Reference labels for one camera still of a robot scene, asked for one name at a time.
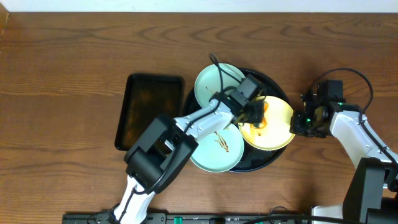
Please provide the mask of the green and yellow sponge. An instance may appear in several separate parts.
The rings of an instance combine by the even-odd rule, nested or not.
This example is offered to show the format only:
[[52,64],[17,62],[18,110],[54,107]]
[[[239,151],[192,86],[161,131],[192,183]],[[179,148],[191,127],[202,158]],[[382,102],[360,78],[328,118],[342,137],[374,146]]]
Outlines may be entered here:
[[250,127],[251,127],[251,128],[254,128],[254,129],[263,129],[263,128],[265,128],[265,127],[267,126],[267,121],[266,121],[266,118],[265,118],[265,113],[266,113],[268,107],[269,107],[269,104],[266,103],[266,102],[264,101],[264,103],[263,103],[263,115],[262,115],[262,120],[261,120],[260,123],[253,123],[253,124],[250,124]]

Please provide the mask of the yellow plate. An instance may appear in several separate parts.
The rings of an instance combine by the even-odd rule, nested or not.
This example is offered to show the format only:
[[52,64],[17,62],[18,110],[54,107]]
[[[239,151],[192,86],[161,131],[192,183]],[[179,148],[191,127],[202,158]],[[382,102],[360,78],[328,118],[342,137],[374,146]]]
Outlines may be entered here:
[[289,132],[293,109],[284,100],[266,96],[269,107],[265,113],[267,126],[254,129],[250,124],[238,126],[243,139],[251,146],[264,151],[274,151],[288,145],[295,134]]

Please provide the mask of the light blue plate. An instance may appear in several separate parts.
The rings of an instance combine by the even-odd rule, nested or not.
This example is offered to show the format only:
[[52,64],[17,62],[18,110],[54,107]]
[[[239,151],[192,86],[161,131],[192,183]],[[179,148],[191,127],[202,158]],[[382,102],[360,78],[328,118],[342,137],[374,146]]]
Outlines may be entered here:
[[243,153],[244,139],[239,129],[230,124],[201,139],[190,159],[207,172],[226,172],[238,164]]
[[[239,82],[245,79],[243,72],[233,65],[221,63],[220,67],[233,78],[221,72],[223,78],[223,89],[229,86],[237,87]],[[204,68],[195,80],[194,94],[198,104],[205,108],[210,104],[210,98],[221,90],[220,74],[215,65]]]

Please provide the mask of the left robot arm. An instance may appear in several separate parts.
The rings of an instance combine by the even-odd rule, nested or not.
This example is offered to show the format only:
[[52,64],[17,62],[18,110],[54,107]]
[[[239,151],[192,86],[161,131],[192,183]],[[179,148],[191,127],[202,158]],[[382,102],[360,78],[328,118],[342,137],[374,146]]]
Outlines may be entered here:
[[260,123],[263,114],[264,102],[254,96],[217,94],[187,116],[156,117],[124,156],[127,187],[110,223],[142,223],[151,200],[179,175],[200,140],[235,121]]

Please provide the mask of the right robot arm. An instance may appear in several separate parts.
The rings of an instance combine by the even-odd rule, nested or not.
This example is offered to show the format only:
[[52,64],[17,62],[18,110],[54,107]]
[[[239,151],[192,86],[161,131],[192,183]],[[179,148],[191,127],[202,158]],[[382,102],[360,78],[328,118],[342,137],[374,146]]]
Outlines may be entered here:
[[397,223],[397,154],[370,126],[364,111],[341,93],[308,92],[302,111],[294,111],[291,132],[306,137],[333,136],[343,146],[355,173],[341,205],[312,208],[311,223]]

